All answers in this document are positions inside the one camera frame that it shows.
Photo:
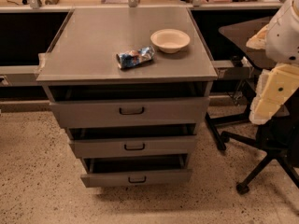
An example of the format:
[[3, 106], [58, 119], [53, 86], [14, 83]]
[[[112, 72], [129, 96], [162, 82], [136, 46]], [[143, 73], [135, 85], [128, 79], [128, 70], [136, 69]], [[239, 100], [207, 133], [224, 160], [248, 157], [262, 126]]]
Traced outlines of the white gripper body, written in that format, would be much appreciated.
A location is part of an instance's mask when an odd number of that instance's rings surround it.
[[297, 25], [265, 25], [251, 37], [246, 47], [264, 49], [266, 56], [276, 63], [299, 64], [299, 28]]

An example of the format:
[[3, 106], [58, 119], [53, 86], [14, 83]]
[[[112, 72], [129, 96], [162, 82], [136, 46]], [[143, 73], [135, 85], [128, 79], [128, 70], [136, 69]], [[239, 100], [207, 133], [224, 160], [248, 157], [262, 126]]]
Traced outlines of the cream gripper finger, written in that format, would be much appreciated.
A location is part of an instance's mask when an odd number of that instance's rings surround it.
[[256, 125], [270, 120], [299, 88], [299, 65], [278, 63], [263, 70], [250, 105], [249, 120]]

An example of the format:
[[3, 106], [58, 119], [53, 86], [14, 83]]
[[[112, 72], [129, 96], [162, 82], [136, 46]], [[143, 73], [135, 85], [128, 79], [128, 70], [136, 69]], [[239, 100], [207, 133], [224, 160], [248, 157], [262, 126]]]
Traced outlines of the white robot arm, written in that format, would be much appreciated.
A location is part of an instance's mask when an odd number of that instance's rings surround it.
[[249, 120], [256, 125], [270, 120], [299, 88], [299, 0], [286, 0], [271, 21], [246, 44], [264, 49], [276, 62], [263, 70], [250, 105]]

